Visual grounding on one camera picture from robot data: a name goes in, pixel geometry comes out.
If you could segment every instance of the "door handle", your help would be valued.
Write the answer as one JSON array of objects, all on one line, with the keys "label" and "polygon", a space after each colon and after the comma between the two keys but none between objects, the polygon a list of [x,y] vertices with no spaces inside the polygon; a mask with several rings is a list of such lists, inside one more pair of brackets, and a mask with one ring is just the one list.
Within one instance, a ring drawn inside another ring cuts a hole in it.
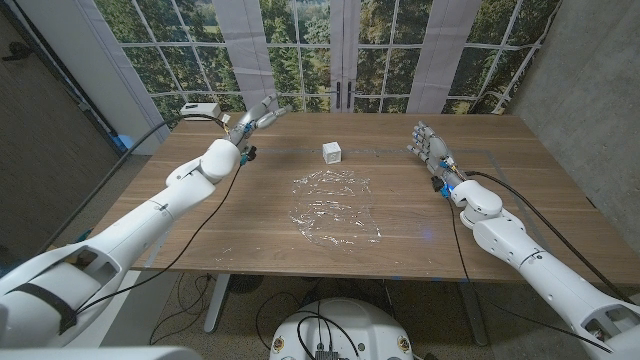
[{"label": "door handle", "polygon": [[351,94],[362,95],[362,91],[351,90],[351,81],[347,84],[347,109],[351,107]]},{"label": "door handle", "polygon": [[340,81],[336,82],[336,91],[327,91],[325,94],[336,94],[336,109],[340,109],[342,103],[342,93],[340,92]]},{"label": "door handle", "polygon": [[26,59],[33,52],[33,50],[31,50],[27,45],[16,41],[9,44],[9,51],[11,52],[11,55],[2,57],[3,61]]}]

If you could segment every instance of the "white wall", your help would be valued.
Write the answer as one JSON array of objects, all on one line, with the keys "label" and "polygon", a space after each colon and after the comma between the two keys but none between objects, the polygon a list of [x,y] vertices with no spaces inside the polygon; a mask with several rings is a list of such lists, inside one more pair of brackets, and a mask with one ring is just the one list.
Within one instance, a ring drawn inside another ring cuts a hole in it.
[{"label": "white wall", "polygon": [[[151,128],[74,0],[18,3],[119,135],[135,141]],[[135,153],[153,154],[162,138],[149,137]]]}]

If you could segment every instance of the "window pane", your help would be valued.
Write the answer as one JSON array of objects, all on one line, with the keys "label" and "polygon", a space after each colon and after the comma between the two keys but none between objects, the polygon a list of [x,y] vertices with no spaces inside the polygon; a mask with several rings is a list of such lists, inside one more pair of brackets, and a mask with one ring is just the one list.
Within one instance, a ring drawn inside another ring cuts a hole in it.
[{"label": "window pane", "polygon": [[431,12],[431,0],[400,0],[394,44],[422,44]]},{"label": "window pane", "polygon": [[182,21],[193,41],[224,42],[212,0],[177,1]]},{"label": "window pane", "polygon": [[420,58],[420,49],[393,49],[385,94],[409,94]]},{"label": "window pane", "polygon": [[330,112],[331,98],[328,96],[307,96],[307,112]]},{"label": "window pane", "polygon": [[404,114],[407,112],[407,104],[409,103],[409,98],[386,98],[382,102],[382,112],[383,113],[401,113]]},{"label": "window pane", "polygon": [[229,112],[244,112],[247,108],[244,106],[244,100],[241,95],[218,94],[218,103],[220,110]]},{"label": "window pane", "polygon": [[96,0],[96,6],[119,42],[151,41],[130,0]]},{"label": "window pane", "polygon": [[296,0],[303,44],[329,44],[329,0]]},{"label": "window pane", "polygon": [[513,23],[507,43],[509,45],[526,45],[535,43],[544,32],[547,20],[559,0],[525,1]]},{"label": "window pane", "polygon": [[449,96],[477,96],[498,50],[465,48]]},{"label": "window pane", "polygon": [[374,113],[380,109],[380,99],[355,98],[353,99],[354,112]]},{"label": "window pane", "polygon": [[324,94],[331,87],[329,49],[300,49],[304,91],[307,94]]},{"label": "window pane", "polygon": [[387,50],[385,49],[358,50],[356,89],[365,95],[381,94],[386,61]]},{"label": "window pane", "polygon": [[493,109],[495,109],[496,105],[498,105],[498,98],[487,94],[482,99],[478,101],[475,108],[473,109],[474,114],[490,114]]},{"label": "window pane", "polygon": [[213,94],[187,94],[189,102],[218,102]]},{"label": "window pane", "polygon": [[156,41],[187,41],[171,0],[138,0]]},{"label": "window pane", "polygon": [[[169,120],[180,115],[180,109],[184,106],[185,102],[180,95],[167,95],[152,98],[156,104],[156,108],[162,115],[164,120]],[[178,125],[177,123],[170,123],[169,129],[172,129]]]},{"label": "window pane", "polygon": [[207,90],[191,47],[162,47],[162,52],[178,79],[182,90]]},{"label": "window pane", "polygon": [[442,109],[443,114],[457,114],[463,115],[469,112],[469,109],[473,105],[473,101],[468,100],[447,100]]},{"label": "window pane", "polygon": [[228,94],[187,94],[189,102],[217,102],[223,112],[247,111],[240,95]]},{"label": "window pane", "polygon": [[498,65],[491,76],[491,80],[489,80],[487,84],[486,90],[495,91],[500,94],[504,93],[528,53],[529,49],[517,51],[504,50],[502,55],[500,55],[500,59],[498,59]]},{"label": "window pane", "polygon": [[240,91],[229,53],[223,47],[196,47],[213,91]]},{"label": "window pane", "polygon": [[510,98],[513,99],[513,96],[516,94],[516,91],[520,87],[520,84],[522,84],[522,80],[524,80],[524,77],[526,76],[527,71],[529,71],[529,68],[531,67],[531,64],[533,64],[533,58],[535,58],[535,55],[531,58],[531,60],[529,60],[527,65],[524,66],[524,71],[520,73],[520,76],[518,77],[518,80],[516,80],[516,82],[513,83],[513,86],[511,87],[511,90],[509,90],[509,97]]},{"label": "window pane", "polygon": [[271,70],[276,90],[283,93],[300,93],[300,68],[296,48],[269,48]]},{"label": "window pane", "polygon": [[262,24],[268,43],[296,43],[296,27],[289,0],[260,0]]},{"label": "window pane", "polygon": [[280,96],[278,98],[278,105],[280,107],[291,105],[293,111],[302,111],[302,96]]},{"label": "window pane", "polygon": [[155,47],[123,49],[150,94],[178,90]]},{"label": "window pane", "polygon": [[467,38],[469,43],[500,44],[516,0],[484,0]]},{"label": "window pane", "polygon": [[388,44],[395,0],[362,0],[360,44]]}]

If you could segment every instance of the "white cube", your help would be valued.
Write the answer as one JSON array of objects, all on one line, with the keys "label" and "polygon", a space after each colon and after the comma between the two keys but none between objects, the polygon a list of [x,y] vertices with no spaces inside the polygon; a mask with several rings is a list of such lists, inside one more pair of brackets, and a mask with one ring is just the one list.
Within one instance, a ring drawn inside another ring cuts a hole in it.
[{"label": "white cube", "polygon": [[342,160],[342,151],[337,142],[322,145],[322,157],[327,164],[335,164]]}]

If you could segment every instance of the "gray wall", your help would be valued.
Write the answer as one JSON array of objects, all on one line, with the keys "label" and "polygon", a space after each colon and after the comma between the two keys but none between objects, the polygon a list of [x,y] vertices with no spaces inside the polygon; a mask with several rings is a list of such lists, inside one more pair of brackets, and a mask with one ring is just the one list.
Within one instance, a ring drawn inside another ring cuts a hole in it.
[{"label": "gray wall", "polygon": [[[0,13],[2,56],[14,41]],[[1,268],[36,255],[118,157],[36,55],[0,61],[0,129]]]},{"label": "gray wall", "polygon": [[640,2],[565,0],[507,111],[640,253]]}]

